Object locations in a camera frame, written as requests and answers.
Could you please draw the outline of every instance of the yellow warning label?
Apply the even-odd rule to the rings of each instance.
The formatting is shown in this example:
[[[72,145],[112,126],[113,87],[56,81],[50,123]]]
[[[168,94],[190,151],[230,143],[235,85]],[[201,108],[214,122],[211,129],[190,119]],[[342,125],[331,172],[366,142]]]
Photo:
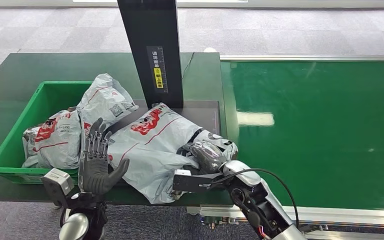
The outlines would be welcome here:
[[[153,68],[153,74],[155,75],[156,88],[162,89],[163,88],[163,77],[161,76],[161,68],[154,67]]]

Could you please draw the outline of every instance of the red stripe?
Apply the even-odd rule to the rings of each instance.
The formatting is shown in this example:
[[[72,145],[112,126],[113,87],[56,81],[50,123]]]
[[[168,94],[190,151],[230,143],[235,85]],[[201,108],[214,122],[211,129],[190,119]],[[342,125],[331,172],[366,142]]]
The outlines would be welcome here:
[[[89,104],[89,102],[95,97],[95,95],[97,94],[97,92],[98,92],[99,90],[107,89],[107,88],[109,88],[109,86],[103,86],[103,87],[101,87],[101,88],[98,88],[98,89],[96,90],[96,92],[93,94],[93,96],[89,99],[89,101],[87,101],[87,103]]]
[[[135,145],[131,146],[131,148],[129,148],[127,151],[125,151],[125,152],[123,153],[123,156],[121,156],[120,161],[123,160],[123,158],[125,158],[125,155],[126,155],[126,153],[127,153],[128,151],[130,151],[132,148],[134,148],[134,147],[135,147],[136,145],[138,145],[138,144],[139,144],[139,142],[137,142]]]
[[[166,129],[168,125],[170,125],[172,122],[174,122],[174,121],[176,121],[176,120],[178,120],[178,119],[180,119],[180,118],[182,118],[182,117],[180,116],[180,117],[178,117],[178,118],[175,118],[175,119],[171,120],[171,121],[170,121],[169,123],[167,123],[167,125],[165,125],[165,126],[164,126],[164,127],[157,133],[157,134],[155,134],[154,136],[152,136],[151,139],[150,139],[147,143],[145,143],[144,145],[149,144],[149,143],[152,141],[152,139],[154,139],[156,136],[160,135],[160,133],[161,133],[162,131],[164,131],[164,129]]]
[[[62,145],[62,144],[68,144],[68,143],[69,143],[68,141],[65,141],[65,142],[55,143],[55,144],[52,144],[52,145],[41,146],[41,147],[39,147],[38,150],[36,150],[36,148],[34,147],[34,148],[33,148],[33,151],[35,151],[35,152],[39,152],[39,150],[44,149],[44,148],[47,148],[47,147],[53,147],[53,146]]]

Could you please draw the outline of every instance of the red printed logo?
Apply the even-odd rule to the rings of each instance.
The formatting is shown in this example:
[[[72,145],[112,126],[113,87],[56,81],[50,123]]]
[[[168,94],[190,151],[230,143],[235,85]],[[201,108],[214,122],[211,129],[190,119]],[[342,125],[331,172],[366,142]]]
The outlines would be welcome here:
[[[48,119],[42,126],[40,126],[39,131],[37,131],[37,136],[34,139],[36,143],[48,139],[51,137],[51,134],[55,131],[55,126],[57,125],[57,119]]]
[[[142,135],[146,135],[150,130],[154,129],[157,126],[157,123],[160,120],[160,113],[160,109],[154,109],[148,114],[148,116],[145,117],[143,122],[139,124],[133,124],[130,129],[135,132],[139,132]]]
[[[87,122],[84,123],[84,135],[88,136],[91,131],[91,125]]]

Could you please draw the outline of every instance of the gray carpet floor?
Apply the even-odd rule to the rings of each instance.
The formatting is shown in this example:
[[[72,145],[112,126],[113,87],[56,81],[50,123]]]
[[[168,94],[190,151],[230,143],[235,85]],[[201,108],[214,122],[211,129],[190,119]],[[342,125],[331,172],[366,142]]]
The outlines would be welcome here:
[[[182,8],[178,24],[182,52],[384,55],[384,10]],[[0,64],[10,53],[82,52],[130,52],[118,9],[0,8]],[[57,239],[60,214],[0,202],[0,239]],[[256,239],[246,223],[210,230],[183,207],[109,206],[108,218],[107,239]]]

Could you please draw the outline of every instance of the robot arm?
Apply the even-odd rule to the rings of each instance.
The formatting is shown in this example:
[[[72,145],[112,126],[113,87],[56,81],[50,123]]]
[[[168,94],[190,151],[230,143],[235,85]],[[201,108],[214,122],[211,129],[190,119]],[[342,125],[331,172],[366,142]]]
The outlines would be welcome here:
[[[190,152],[197,158],[200,167],[206,168],[202,172],[208,174],[191,175],[188,170],[177,170],[174,175],[173,190],[205,192],[215,186],[221,186],[229,192],[233,203],[241,209],[261,239],[305,240],[306,238],[293,225],[266,181],[245,163],[238,160],[221,160],[220,150],[211,148],[213,151],[208,151],[210,148],[203,147],[210,144],[198,142],[187,146],[192,149]],[[214,163],[219,164],[217,172],[214,170],[217,164]]]
[[[80,191],[72,193],[73,180],[64,171],[53,168],[42,177],[46,192],[55,205],[69,209],[65,219],[62,212],[59,232],[60,240],[100,240],[104,236],[106,216],[106,194],[127,172],[129,160],[124,159],[108,173],[107,150],[111,132],[104,135],[105,124],[99,118],[90,128],[81,154],[79,167]]]

